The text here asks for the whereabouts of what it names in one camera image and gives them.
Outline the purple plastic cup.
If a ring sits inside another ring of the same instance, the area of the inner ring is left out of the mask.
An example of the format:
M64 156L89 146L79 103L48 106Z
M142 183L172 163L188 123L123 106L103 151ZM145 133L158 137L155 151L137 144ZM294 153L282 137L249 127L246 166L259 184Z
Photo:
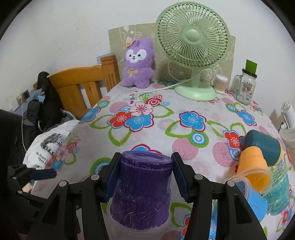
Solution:
M136 230L163 225L171 200L170 157L155 152L125 151L120 162L110 214L119 224Z

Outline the orange cup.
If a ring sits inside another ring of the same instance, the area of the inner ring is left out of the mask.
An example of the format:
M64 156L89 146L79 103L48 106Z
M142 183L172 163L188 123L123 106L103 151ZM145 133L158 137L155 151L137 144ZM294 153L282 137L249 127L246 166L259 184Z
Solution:
M272 173L260 148L252 146L242 151L237 175L246 177L253 189L265 195L272 185Z

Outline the blue cup in clear cup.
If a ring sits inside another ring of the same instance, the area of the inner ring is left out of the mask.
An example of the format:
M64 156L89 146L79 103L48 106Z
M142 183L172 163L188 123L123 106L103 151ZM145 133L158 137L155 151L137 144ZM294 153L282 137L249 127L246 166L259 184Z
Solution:
M252 186L246 177L236 175L229 178L239 188L259 222L261 222L268 211L268 202Z

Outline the dark teal cup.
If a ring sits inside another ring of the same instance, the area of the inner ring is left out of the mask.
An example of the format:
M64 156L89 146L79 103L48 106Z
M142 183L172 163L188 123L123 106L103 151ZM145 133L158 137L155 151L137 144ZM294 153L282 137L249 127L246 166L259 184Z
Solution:
M276 138L255 129L247 132L242 144L242 150L250 147L257 147L261 150L268 166L278 165L283 156L282 144Z

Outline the teal clear patterned cup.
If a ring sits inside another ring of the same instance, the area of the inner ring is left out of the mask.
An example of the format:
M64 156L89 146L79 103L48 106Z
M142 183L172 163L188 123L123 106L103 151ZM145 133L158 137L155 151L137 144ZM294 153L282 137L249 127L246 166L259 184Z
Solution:
M268 214L278 215L289 205L289 177L287 167L276 168L273 171L273 184L264 195L268 203Z

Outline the white printed t-shirt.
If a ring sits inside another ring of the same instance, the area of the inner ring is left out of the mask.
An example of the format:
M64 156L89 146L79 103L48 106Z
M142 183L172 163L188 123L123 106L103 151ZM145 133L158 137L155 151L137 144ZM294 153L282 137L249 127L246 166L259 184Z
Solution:
M77 119L67 121L38 135L28 148L22 163L28 168L45 169L53 154L78 122Z

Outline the black clothing pile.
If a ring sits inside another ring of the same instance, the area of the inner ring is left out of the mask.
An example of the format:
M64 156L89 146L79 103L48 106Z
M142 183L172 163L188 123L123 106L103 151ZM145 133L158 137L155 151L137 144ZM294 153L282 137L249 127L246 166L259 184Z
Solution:
M16 114L1 110L1 164L21 164L25 151L34 139L76 117L63 109L58 92L48 79L49 73L42 71L37 78L37 89L43 100L33 99L24 103L23 112Z

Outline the floral tablecloth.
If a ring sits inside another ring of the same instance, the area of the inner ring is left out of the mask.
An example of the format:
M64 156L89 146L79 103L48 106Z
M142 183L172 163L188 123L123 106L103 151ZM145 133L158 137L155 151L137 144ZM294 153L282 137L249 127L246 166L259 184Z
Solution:
M115 152L135 150L171 156L179 152L186 164L210 181L224 183L239 166L244 136L251 129L282 139L259 105L235 101L228 90L214 100L186 99L174 90L146 93L129 100L137 88L114 87L82 118L48 162L57 171L54 179L39 181L32 193L47 198L62 181L84 181L108 164ZM268 212L261 221L267 239L278 239L294 216L294 168L284 147L275 167L287 167L289 205L278 215ZM192 204L180 197L174 177L171 179L169 217L161 231L149 233L127 229L110 215L110 203L102 203L110 239L184 239Z

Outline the orange wooden chair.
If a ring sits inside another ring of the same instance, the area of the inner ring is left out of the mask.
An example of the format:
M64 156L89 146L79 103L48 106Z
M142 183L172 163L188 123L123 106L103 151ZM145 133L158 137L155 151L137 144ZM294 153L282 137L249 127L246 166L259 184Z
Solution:
M109 92L120 82L117 58L114 54L104 56L98 65L66 69L49 76L49 80L64 109L82 119L103 98L101 83Z

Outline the cotton swab container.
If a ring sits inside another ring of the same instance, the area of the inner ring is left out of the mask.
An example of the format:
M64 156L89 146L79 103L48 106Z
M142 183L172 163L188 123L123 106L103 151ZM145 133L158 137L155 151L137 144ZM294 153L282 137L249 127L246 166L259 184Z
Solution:
M219 94L225 93L228 86L228 77L217 74L214 80L214 90Z

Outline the purple plush toy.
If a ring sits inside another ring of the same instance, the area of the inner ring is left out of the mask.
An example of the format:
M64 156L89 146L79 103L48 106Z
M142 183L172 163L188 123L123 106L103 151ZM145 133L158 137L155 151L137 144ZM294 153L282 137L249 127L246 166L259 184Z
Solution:
M155 51L151 38L131 40L126 43L122 85L147 88L154 76L152 64Z

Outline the glass mug jar green lid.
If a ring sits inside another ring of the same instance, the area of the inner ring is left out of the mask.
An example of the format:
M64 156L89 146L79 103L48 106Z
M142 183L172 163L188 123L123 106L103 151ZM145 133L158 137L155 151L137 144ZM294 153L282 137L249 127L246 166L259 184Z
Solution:
M253 98L257 79L256 69L257 63L247 59L242 73L233 78L232 89L235 99L244 105L249 105Z

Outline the green desk fan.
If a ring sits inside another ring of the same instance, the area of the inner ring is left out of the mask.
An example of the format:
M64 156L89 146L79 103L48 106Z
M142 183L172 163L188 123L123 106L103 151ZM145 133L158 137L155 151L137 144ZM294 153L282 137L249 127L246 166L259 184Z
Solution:
M174 91L192 100L213 100L216 92L200 80L200 73L219 64L228 53L230 33L222 17L200 3L176 3L157 18L155 35L170 61L192 71L189 79L173 85Z

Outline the wall power socket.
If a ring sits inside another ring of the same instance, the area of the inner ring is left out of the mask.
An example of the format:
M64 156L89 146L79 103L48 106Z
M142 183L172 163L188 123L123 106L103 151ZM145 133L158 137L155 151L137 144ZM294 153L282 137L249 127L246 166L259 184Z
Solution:
M30 92L29 90L24 91L21 93L17 98L16 101L18 105L21 105L23 102L25 102L28 98L30 97Z

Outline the beige patterned wall mat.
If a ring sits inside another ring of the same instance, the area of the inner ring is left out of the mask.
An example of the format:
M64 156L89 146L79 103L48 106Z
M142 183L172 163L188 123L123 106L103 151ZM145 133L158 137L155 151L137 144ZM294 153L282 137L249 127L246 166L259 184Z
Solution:
M161 16L156 23L114 28L108 34L124 80L145 67L152 69L153 80L194 88L213 85L217 76L231 78L235 38L219 15Z

